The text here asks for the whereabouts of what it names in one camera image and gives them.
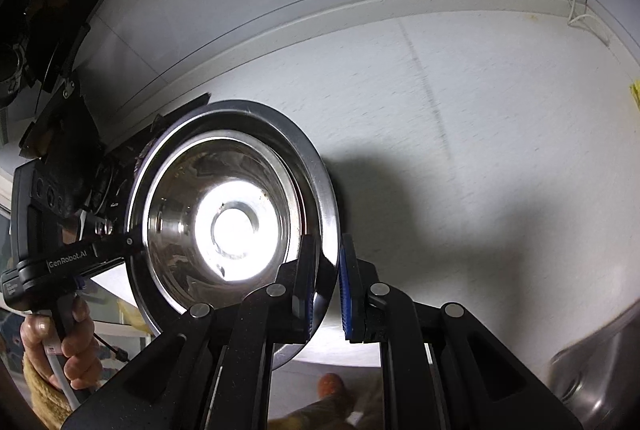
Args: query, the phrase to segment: blue gripper pad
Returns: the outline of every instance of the blue gripper pad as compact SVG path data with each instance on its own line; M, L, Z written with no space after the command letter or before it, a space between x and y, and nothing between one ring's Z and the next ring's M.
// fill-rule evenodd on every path
M350 340L353 331L351 323L351 291L349 289L349 276L347 275L347 262L344 256L344 247L340 247L340 257L338 266L340 278L340 306L342 311L342 330L344 339Z

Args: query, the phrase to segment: outer metal bowl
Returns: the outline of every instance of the outer metal bowl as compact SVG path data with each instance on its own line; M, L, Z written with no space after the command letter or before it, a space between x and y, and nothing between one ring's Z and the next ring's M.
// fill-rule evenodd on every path
M147 265L178 312L236 304L297 257L292 179L264 143L217 130L180 145L154 178L143 211Z
M324 163L308 138L291 120L271 107L240 100L210 103L169 127L149 150L135 177L127 205L127 229L143 222L147 198L153 196L152 185L167 160L185 143L216 130L241 132L264 143L277 154L291 177L300 211L301 234L313 235L318 245L313 334L324 318L337 277L340 233L334 189ZM148 212L153 216L151 207ZM179 311L161 293L146 259L131 259L127 272L143 317L159 334L179 316ZM187 303L187 299L178 302L182 309L189 307L183 305ZM277 349L273 367L288 362L302 347L285 345Z

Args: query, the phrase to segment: device handle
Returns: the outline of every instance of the device handle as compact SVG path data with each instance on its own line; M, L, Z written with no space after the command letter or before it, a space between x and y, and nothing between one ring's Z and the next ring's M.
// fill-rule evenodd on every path
M50 310L55 331L42 342L51 370L56 376L71 410L78 408L93 393L93 389L75 390L65 376L65 363L68 358L62 354L62 340L73 330L76 323L72 311L74 294L60 297Z

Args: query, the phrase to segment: human hand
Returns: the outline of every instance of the human hand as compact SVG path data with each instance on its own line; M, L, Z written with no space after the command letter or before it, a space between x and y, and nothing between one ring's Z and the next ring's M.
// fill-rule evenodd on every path
M70 380L71 387L79 390L96 385L102 364L97 357L98 342L94 338L94 321L89 316L89 306L81 298L76 298L72 311L77 323L62 340L62 353L68 358L65 376ZM42 347L43 339L54 330L51 318L28 315L20 326L20 337L33 368L52 386L60 389Z

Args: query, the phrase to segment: sleeve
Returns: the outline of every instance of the sleeve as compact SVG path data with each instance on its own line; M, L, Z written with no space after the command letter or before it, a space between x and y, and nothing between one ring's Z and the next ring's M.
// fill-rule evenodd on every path
M26 354L22 360L22 368L31 393L33 411L49 430L60 430L62 423L71 414L66 397L37 373Z

